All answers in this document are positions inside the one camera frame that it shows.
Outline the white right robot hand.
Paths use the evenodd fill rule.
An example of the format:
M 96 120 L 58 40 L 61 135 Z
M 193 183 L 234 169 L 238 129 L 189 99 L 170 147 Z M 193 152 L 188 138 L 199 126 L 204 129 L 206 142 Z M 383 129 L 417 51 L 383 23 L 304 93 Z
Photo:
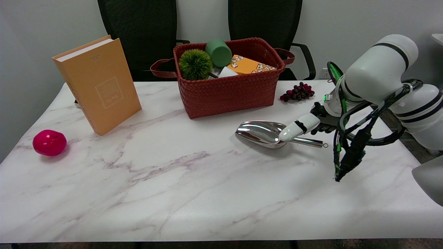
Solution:
M 315 102 L 309 113 L 300 116 L 280 132 L 279 139 L 287 142 L 307 133 L 331 133 L 336 130 L 341 115 L 341 104 L 332 101 Z

